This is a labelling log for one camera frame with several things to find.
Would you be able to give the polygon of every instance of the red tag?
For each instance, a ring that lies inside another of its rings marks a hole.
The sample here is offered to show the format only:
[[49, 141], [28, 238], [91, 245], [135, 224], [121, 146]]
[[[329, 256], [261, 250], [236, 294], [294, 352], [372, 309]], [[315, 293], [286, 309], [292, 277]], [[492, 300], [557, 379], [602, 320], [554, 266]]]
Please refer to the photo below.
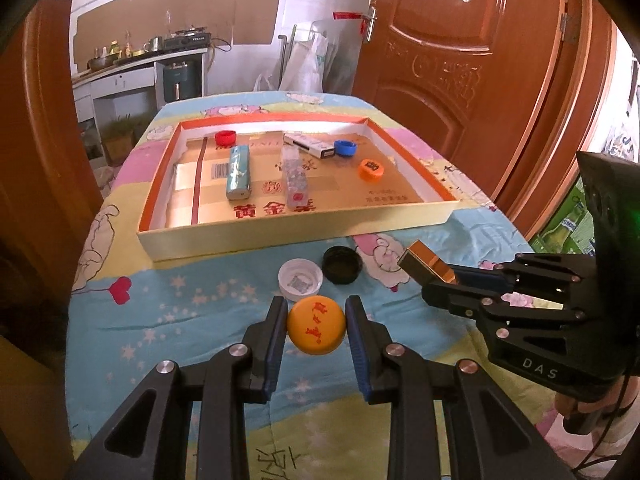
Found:
[[360, 12], [334, 12], [334, 20], [361, 20], [364, 18]]

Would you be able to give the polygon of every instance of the cartoon bedspread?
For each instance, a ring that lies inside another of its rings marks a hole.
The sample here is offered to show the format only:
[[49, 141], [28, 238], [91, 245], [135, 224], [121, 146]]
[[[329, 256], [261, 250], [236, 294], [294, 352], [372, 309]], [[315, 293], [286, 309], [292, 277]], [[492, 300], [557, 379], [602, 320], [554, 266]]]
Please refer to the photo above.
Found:
[[[136, 237], [150, 181], [175, 123], [211, 114], [327, 111], [369, 116], [398, 138], [460, 198], [465, 208], [443, 225], [323, 240], [209, 258], [153, 264]], [[79, 454], [92, 434], [160, 360], [181, 365], [207, 360], [237, 342], [264, 318], [278, 293], [285, 261], [319, 262], [330, 245], [355, 248], [365, 271], [347, 286], [324, 282], [320, 294], [344, 304], [362, 298], [371, 319], [393, 340], [426, 358], [453, 364], [481, 362], [533, 422], [552, 404], [552, 393], [492, 366], [472, 322], [428, 307], [420, 288], [389, 259], [420, 239], [444, 261], [490, 266], [530, 251], [523, 237], [466, 176], [414, 134], [352, 97], [256, 92], [209, 96], [166, 105], [124, 164], [113, 192], [95, 218], [80, 259], [69, 307], [66, 353], [68, 420]], [[531, 298], [512, 298], [524, 306]], [[287, 341], [271, 402], [246, 409], [252, 479], [386, 478], [387, 405], [368, 406], [359, 394], [348, 343], [329, 355], [299, 352]], [[198, 429], [194, 409], [190, 443]], [[443, 473], [448, 473], [441, 446]], [[189, 453], [188, 478], [195, 456]]]

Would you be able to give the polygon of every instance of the orange bottle cap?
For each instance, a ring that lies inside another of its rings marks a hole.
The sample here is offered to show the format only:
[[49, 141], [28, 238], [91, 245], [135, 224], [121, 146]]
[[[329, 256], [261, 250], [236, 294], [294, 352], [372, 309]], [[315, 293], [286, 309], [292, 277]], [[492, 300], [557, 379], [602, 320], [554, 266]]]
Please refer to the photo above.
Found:
[[358, 166], [358, 176], [366, 182], [377, 182], [385, 173], [385, 167], [372, 158], [365, 158]]
[[287, 333], [305, 354], [333, 352], [344, 339], [346, 322], [340, 305], [325, 296], [297, 302], [287, 316]]

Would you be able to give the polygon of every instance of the pot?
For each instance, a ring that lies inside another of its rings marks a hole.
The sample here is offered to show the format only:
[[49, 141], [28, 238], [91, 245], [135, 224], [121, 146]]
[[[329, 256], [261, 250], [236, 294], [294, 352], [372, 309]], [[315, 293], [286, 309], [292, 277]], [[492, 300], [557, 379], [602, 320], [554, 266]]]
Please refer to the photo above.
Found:
[[94, 57], [87, 62], [86, 66], [91, 72], [98, 72], [98, 70], [113, 65], [113, 62], [118, 59], [119, 55], [120, 54], [109, 54], [104, 57]]

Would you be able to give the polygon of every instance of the white plastic bag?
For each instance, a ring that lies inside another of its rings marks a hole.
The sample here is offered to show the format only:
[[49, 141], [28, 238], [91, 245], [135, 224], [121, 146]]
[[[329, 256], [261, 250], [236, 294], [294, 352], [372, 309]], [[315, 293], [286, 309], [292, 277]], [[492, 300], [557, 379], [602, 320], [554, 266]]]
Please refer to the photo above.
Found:
[[275, 90], [275, 86], [271, 84], [269, 76], [260, 74], [255, 80], [254, 92], [270, 92]]
[[321, 34], [314, 34], [308, 41], [294, 42], [280, 90], [322, 93], [327, 44], [326, 38]]

